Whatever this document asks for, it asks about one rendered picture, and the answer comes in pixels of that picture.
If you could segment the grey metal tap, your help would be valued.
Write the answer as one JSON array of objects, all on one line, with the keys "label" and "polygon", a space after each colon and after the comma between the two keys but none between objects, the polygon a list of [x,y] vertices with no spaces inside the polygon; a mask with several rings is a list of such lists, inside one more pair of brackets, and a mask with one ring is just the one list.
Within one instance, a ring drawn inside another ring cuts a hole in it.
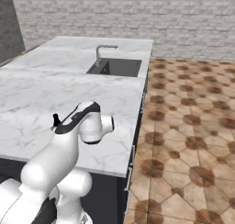
[{"label": "grey metal tap", "polygon": [[96,61],[95,61],[95,66],[99,66],[99,63],[101,61],[101,55],[100,55],[100,52],[99,50],[101,48],[108,48],[108,49],[117,49],[118,48],[118,45],[98,45],[96,48],[95,48],[95,54],[96,54]]}]

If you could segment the dark counter cabinet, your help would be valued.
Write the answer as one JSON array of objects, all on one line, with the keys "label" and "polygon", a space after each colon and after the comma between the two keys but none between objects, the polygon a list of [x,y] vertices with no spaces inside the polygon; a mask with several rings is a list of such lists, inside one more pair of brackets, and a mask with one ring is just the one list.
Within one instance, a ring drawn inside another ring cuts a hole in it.
[{"label": "dark counter cabinet", "polygon": [[[114,118],[115,130],[97,144],[80,142],[78,161],[86,159],[89,151],[103,154],[119,143],[127,148],[136,144],[151,55],[110,52],[106,58],[142,60],[138,76],[90,74],[94,58],[87,59],[82,71],[19,68],[15,62],[0,67],[0,174],[18,181],[25,164],[52,140],[53,114],[63,120],[83,102],[100,105],[103,116]],[[129,161],[128,154],[116,159],[114,175],[95,164],[80,168],[76,163],[77,169],[92,177],[91,190],[81,198],[81,205],[93,224],[122,224]]]}]

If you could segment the dark sink basin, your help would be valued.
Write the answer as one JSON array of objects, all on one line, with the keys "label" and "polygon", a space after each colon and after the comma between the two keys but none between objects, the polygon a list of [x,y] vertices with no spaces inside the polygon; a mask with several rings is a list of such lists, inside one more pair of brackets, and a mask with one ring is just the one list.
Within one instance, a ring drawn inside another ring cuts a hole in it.
[{"label": "dark sink basin", "polygon": [[137,77],[142,60],[102,58],[99,65],[93,64],[87,71],[90,74]]}]

